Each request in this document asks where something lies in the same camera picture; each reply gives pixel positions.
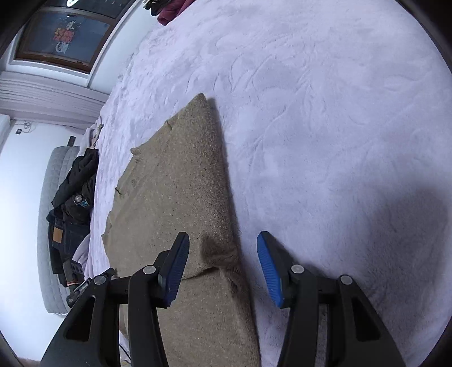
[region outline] plush bedding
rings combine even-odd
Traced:
[[[130,148],[200,92],[223,130],[263,366],[287,313],[267,294],[262,230],[353,276],[418,366],[452,315],[452,77],[422,27],[394,0],[197,0],[156,25],[101,112],[87,274],[108,268]]]

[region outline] silver screw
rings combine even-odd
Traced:
[[[99,275],[98,277],[94,278],[94,284],[100,286],[101,284],[104,284],[106,280],[107,280],[106,277],[104,277],[103,275]]]
[[[153,265],[148,265],[143,268],[143,273],[146,275],[154,274],[157,269]]]
[[[345,284],[346,286],[349,286],[353,283],[353,279],[349,277],[348,275],[343,275],[340,277],[340,281]]]
[[[302,274],[305,271],[305,268],[298,264],[292,265],[292,267],[290,269],[295,274]]]

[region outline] blue gripper pad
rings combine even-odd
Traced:
[[[164,289],[163,301],[167,306],[176,299],[189,252],[190,239],[185,232],[179,232],[159,273],[159,284]]]
[[[281,307],[284,302],[281,278],[268,250],[268,244],[263,236],[263,232],[257,237],[257,254],[270,297],[278,307]]]

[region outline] ribbed blue pad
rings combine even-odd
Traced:
[[[270,297],[278,307],[281,307],[283,304],[281,278],[276,271],[275,265],[267,249],[267,243],[265,242],[262,234],[259,234],[257,237],[257,254],[259,256],[260,266],[262,267],[262,272],[264,273]]]
[[[182,275],[187,263],[189,251],[190,241],[188,239],[188,236],[186,235],[177,252],[173,266],[171,267],[171,270],[169,271],[168,277],[166,279],[165,296],[163,297],[163,300],[168,306],[172,301],[176,299],[180,281],[182,280]]]

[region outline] window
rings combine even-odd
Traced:
[[[90,73],[110,33],[134,0],[48,0],[25,27],[17,60]]]

